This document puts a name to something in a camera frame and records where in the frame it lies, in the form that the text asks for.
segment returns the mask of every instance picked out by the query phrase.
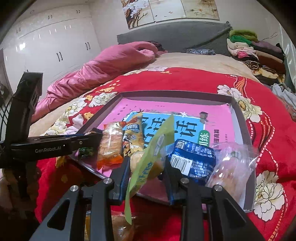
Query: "white star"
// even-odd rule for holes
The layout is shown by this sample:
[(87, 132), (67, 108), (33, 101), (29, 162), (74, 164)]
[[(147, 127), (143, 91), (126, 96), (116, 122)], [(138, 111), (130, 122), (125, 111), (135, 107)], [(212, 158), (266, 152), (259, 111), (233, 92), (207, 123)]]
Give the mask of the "white star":
[(182, 116), (182, 117), (185, 117), (185, 116), (187, 116), (187, 113), (185, 113), (185, 112), (180, 112), (181, 114), (179, 115), (179, 116)]

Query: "yellow-green plastic wrapper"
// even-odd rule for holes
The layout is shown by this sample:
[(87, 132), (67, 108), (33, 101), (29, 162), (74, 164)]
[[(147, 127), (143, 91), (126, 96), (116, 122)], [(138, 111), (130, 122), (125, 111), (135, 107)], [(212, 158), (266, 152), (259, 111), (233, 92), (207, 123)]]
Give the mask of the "yellow-green plastic wrapper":
[(161, 150), (167, 145), (174, 143), (175, 129), (174, 116), (171, 115), (159, 128), (154, 137), (150, 140), (144, 155), (131, 176), (126, 191), (126, 203), (124, 213), (126, 221), (132, 224), (130, 197), (132, 197), (146, 183), (148, 174), (153, 164), (162, 158)]

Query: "rolled pink comforter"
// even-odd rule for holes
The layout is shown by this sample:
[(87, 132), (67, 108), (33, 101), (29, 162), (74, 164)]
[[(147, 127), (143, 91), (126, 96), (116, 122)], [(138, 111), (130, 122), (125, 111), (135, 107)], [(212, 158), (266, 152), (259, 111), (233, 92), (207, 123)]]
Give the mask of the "rolled pink comforter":
[(37, 104), (32, 123), (88, 90), (143, 66), (155, 59), (157, 51), (155, 45), (148, 42), (114, 45), (103, 50), (80, 70), (67, 74), (48, 87), (46, 97)]

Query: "beige bed sheet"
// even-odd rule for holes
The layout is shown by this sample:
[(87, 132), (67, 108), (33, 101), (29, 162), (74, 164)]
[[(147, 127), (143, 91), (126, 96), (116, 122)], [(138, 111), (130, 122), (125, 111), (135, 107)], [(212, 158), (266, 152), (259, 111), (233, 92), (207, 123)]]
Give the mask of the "beige bed sheet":
[[(259, 80), (252, 74), (252, 71), (245, 64), (220, 54), (196, 55), (190, 53), (166, 53), (158, 57), (153, 63), (149, 64), (144, 69), (150, 69), (159, 66), (165, 66), (168, 68), (183, 67), (202, 69), (215, 73), (243, 76), (259, 82)], [(60, 106), (54, 111), (48, 113), (45, 117), (38, 120), (36, 123), (32, 124), (30, 127), (29, 136), (39, 136), (47, 131), (48, 128), (51, 127), (64, 113), (64, 111), (77, 99)]]

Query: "blue snack package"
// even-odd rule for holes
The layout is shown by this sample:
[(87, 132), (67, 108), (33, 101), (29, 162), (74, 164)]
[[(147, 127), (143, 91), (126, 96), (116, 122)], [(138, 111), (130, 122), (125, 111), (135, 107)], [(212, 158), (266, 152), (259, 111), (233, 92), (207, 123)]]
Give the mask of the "blue snack package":
[(183, 139), (175, 141), (174, 150), (169, 155), (172, 167), (178, 168), (183, 176), (205, 185), (216, 164), (214, 150)]

